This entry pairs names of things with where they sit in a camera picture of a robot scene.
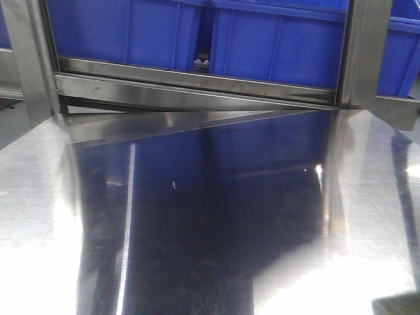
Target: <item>blue storage bin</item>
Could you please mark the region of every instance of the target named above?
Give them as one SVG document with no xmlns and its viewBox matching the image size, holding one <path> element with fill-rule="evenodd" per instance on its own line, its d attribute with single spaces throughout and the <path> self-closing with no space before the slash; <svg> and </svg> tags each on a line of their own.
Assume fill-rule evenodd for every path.
<svg viewBox="0 0 420 315">
<path fill-rule="evenodd" d="M 61 55 L 190 70 L 208 0 L 49 0 Z"/>
<path fill-rule="evenodd" d="M 348 3 L 303 1 L 213 0 L 210 73 L 336 88 Z M 406 97 L 420 68 L 417 0 L 395 0 L 392 16 L 378 93 Z"/>
<path fill-rule="evenodd" d="M 9 34 L 7 33 L 7 27 L 5 17 L 0 5 L 0 47 L 1 48 L 12 48 Z"/>
</svg>

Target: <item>floor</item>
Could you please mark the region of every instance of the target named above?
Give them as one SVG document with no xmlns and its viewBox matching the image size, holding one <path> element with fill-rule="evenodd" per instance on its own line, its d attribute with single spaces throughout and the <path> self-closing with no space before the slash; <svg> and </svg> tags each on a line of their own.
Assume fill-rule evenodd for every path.
<svg viewBox="0 0 420 315">
<path fill-rule="evenodd" d="M 420 99 L 420 76 L 411 91 L 411 96 Z M 109 113 L 110 111 L 69 106 L 69 112 L 71 114 L 90 114 Z M 0 99 L 0 150 L 30 130 L 29 117 L 24 102 L 5 106 L 4 100 Z M 412 141 L 420 143 L 420 118 L 417 120 L 413 131 L 402 133 Z"/>
</svg>

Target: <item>stainless steel table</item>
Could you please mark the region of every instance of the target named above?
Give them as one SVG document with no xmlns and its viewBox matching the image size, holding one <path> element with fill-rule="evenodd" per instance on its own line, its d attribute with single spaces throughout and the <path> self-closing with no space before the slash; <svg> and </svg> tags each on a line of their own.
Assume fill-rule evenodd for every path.
<svg viewBox="0 0 420 315">
<path fill-rule="evenodd" d="M 420 147 L 366 111 L 51 118 L 0 179 L 0 314 L 382 315 L 420 288 Z"/>
</svg>

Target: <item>metal rack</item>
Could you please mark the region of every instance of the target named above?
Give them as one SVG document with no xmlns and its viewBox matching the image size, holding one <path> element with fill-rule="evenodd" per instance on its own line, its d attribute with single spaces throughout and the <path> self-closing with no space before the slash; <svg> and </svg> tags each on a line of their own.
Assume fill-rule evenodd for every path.
<svg viewBox="0 0 420 315">
<path fill-rule="evenodd" d="M 0 49 L 0 96 L 25 99 L 33 126 L 68 97 L 121 110 L 367 108 L 410 129 L 420 102 L 377 95 L 392 0 L 350 0 L 336 91 L 58 57 L 46 0 L 0 0 L 13 50 Z"/>
</svg>

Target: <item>metal edge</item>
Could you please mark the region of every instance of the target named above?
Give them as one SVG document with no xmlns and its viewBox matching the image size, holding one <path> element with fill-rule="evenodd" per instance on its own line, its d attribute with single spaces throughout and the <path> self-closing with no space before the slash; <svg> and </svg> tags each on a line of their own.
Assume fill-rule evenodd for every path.
<svg viewBox="0 0 420 315">
<path fill-rule="evenodd" d="M 393 0 L 350 0 L 337 106 L 375 104 Z"/>
<path fill-rule="evenodd" d="M 95 75 L 114 79 L 129 79 L 131 81 L 157 83 L 160 85 L 195 88 L 230 94 L 310 102 L 330 106 L 333 105 L 335 98 L 335 91 L 331 89 L 301 87 L 232 77 L 219 77 L 200 73 L 175 72 L 94 60 L 61 57 L 60 65 L 63 72 L 73 74 Z"/>
<path fill-rule="evenodd" d="M 45 0 L 0 0 L 32 127 L 60 111 L 45 34 Z"/>
<path fill-rule="evenodd" d="M 137 108 L 199 111 L 335 109 L 333 106 L 104 79 L 88 75 L 57 73 L 54 77 L 60 95 L 130 104 Z"/>
</svg>

